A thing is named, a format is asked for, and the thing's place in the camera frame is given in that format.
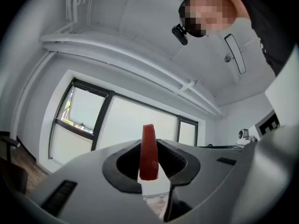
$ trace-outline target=window frame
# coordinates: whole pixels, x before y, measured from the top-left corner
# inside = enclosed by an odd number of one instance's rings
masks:
[[[98,96],[101,96],[101,97],[105,98],[105,100],[102,104],[102,107],[100,109],[100,112],[98,114],[98,117],[96,119],[96,123],[94,125],[92,134],[88,133],[88,132],[85,132],[83,130],[80,130],[78,128],[75,128],[72,125],[63,122],[58,118],[61,108],[66,105],[67,97],[69,97],[72,87],[76,87],[76,88],[85,90],[87,92],[90,92],[90,93],[93,93],[95,95],[98,95]],[[97,146],[97,142],[98,142],[100,132],[102,130],[103,122],[104,122],[105,116],[107,114],[107,111],[109,109],[109,106],[111,104],[113,96],[117,96],[117,97],[123,98],[125,100],[128,100],[128,101],[143,105],[145,107],[148,107],[148,108],[151,108],[151,109],[154,109],[154,110],[157,110],[157,111],[160,111],[160,112],[163,112],[163,113],[166,113],[166,114],[177,117],[177,128],[176,128],[176,138],[175,138],[176,142],[179,141],[181,122],[184,122],[184,123],[187,123],[187,124],[190,124],[190,125],[194,125],[195,126],[194,146],[197,146],[197,138],[198,138],[197,137],[198,136],[198,122],[197,121],[194,121],[194,120],[182,117],[181,115],[177,115],[177,114],[174,114],[172,112],[157,108],[153,105],[149,105],[145,102],[127,97],[125,95],[115,93],[114,91],[107,90],[107,89],[98,87],[96,85],[90,84],[88,82],[81,81],[81,80],[78,80],[76,78],[73,78],[72,81],[70,82],[70,84],[68,85],[67,89],[65,90],[65,92],[64,92],[64,94],[63,94],[63,96],[62,96],[62,98],[59,102],[59,105],[56,109],[56,113],[55,113],[55,116],[54,116],[54,119],[53,119],[53,122],[52,122],[52,127],[51,127],[51,132],[50,132],[48,158],[53,160],[53,136],[54,136],[55,125],[59,125],[59,126],[65,128],[65,129],[71,131],[72,133],[75,133],[77,135],[80,135],[82,137],[85,137],[87,139],[92,140],[93,142],[92,142],[91,151],[96,150],[96,146]]]

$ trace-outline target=person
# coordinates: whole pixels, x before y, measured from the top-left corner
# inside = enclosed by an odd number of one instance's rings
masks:
[[[195,36],[225,30],[237,18],[251,21],[266,62],[277,76],[295,45],[293,0],[184,0],[178,12],[185,30]]]

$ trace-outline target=black shirt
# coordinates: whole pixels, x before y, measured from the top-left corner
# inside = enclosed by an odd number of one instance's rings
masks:
[[[252,29],[261,39],[266,61],[277,76],[297,41],[295,0],[241,1],[249,14]]]

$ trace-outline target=red block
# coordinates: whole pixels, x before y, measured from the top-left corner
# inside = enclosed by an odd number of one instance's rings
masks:
[[[158,178],[158,148],[154,125],[144,125],[140,151],[140,173],[142,180]]]

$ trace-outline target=chair armrest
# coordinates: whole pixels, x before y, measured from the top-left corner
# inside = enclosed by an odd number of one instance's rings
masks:
[[[14,146],[14,147],[20,146],[20,142],[18,142],[17,140],[13,140],[9,137],[2,137],[1,140],[10,146]]]

